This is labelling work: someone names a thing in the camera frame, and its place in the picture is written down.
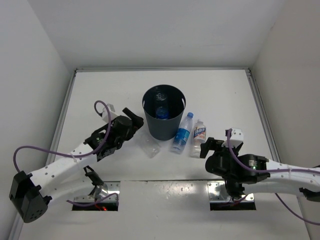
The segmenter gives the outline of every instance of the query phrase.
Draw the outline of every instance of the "dark gray bucket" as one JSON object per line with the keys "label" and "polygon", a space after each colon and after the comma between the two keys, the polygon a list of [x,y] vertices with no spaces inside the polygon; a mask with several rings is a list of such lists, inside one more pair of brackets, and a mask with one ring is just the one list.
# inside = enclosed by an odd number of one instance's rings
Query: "dark gray bucket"
{"label": "dark gray bucket", "polygon": [[[169,119],[157,119],[155,107],[155,95],[165,93],[168,101]],[[172,139],[179,128],[182,115],[186,107],[184,94],[176,87],[170,85],[158,85],[150,88],[142,98],[142,107],[150,134],[158,140]]]}

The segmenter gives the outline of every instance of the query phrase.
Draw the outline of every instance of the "white table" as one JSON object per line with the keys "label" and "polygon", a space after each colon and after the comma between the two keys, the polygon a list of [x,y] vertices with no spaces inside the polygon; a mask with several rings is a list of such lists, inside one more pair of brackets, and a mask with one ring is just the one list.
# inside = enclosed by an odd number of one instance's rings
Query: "white table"
{"label": "white table", "polygon": [[[159,84],[173,85],[184,93],[184,115],[193,112],[194,120],[201,118],[207,137],[223,140],[225,129],[241,128],[240,154],[271,158],[244,69],[78,72],[61,136],[56,139],[57,150],[71,151],[104,124],[93,109],[96,100],[114,104],[117,112],[128,107],[145,118],[143,94]],[[143,128],[148,128],[146,121]],[[158,142],[161,152],[152,159],[133,138],[92,165],[103,180],[121,181],[118,212],[71,211],[72,206],[63,202],[40,220],[24,224],[19,239],[308,238],[304,222],[273,194],[255,194],[256,211],[210,211],[206,182],[197,180],[217,177],[206,172],[205,159],[190,158],[190,146],[177,155],[169,152],[172,140]],[[284,195],[284,199],[301,215],[294,196]]]}

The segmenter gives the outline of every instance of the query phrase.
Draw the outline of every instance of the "gray wall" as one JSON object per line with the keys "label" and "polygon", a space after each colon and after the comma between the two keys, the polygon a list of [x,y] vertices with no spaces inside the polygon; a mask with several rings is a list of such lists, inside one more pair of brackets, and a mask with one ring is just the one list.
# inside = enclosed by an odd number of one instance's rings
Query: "gray wall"
{"label": "gray wall", "polygon": [[284,0],[28,0],[76,67],[251,66]]}
{"label": "gray wall", "polygon": [[[288,0],[253,66],[281,161],[310,168],[320,165],[319,44],[320,1]],[[319,203],[302,203],[320,222]],[[319,239],[318,226],[308,229]]]}
{"label": "gray wall", "polygon": [[[9,200],[21,145],[49,148],[71,74],[26,0],[0,7],[0,239],[7,239],[16,210]],[[22,150],[20,169],[44,165],[46,154]]]}

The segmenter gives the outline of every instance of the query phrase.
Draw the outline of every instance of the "water bottle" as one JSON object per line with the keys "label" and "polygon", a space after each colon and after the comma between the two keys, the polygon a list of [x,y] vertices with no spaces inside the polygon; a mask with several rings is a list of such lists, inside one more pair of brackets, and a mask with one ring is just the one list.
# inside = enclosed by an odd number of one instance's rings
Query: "water bottle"
{"label": "water bottle", "polygon": [[201,144],[206,142],[206,131],[206,126],[198,119],[198,122],[194,125],[192,148],[190,152],[191,157],[200,158]]}
{"label": "water bottle", "polygon": [[176,133],[173,145],[172,145],[172,151],[178,154],[181,154],[183,150],[185,149],[185,146],[187,144],[191,129],[192,129],[192,118],[194,117],[194,114],[192,112],[189,112],[185,119],[182,120],[180,123],[178,132]]}
{"label": "water bottle", "polygon": [[157,92],[154,96],[155,117],[157,119],[169,119],[168,97],[163,92]]}

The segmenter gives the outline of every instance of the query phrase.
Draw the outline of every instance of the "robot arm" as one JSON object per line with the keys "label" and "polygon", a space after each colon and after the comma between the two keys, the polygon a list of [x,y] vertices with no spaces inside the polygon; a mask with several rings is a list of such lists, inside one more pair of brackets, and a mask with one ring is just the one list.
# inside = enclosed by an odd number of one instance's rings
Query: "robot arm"
{"label": "robot arm", "polygon": [[[320,167],[311,170],[253,154],[238,156],[243,139],[241,129],[232,128],[231,146],[228,146],[228,141],[213,137],[201,145],[201,158],[205,158],[209,150],[214,150],[214,154],[206,160],[205,169],[225,180],[226,191],[231,197],[239,199],[244,194],[285,193],[320,202]],[[229,147],[247,169],[235,161]]]}
{"label": "robot arm", "polygon": [[[124,141],[130,140],[143,126],[143,118],[135,115],[129,109],[125,108],[123,112],[127,116],[122,116],[116,114],[113,107],[110,108],[111,125],[103,145],[101,143],[107,134],[109,124],[94,131],[70,153],[71,156],[76,157],[62,157],[29,174],[21,171],[14,176],[9,198],[25,223],[38,219],[53,203],[78,195],[88,195],[97,186],[104,185],[94,171],[87,172],[85,178],[62,182],[79,171],[83,171],[83,168],[113,154],[122,147]],[[109,118],[104,112],[101,117],[108,122]]]}

